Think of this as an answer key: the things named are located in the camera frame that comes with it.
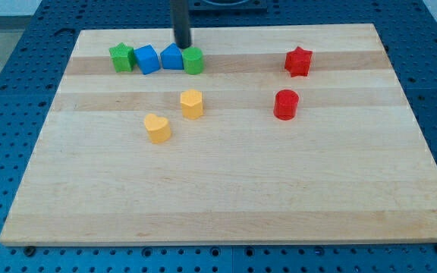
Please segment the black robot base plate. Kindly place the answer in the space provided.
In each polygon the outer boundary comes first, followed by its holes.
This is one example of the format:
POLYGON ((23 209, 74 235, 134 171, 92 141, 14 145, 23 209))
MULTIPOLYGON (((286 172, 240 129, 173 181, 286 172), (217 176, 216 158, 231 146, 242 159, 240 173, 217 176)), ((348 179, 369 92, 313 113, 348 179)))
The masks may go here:
POLYGON ((266 11, 267 0, 188 0, 189 11, 266 11))

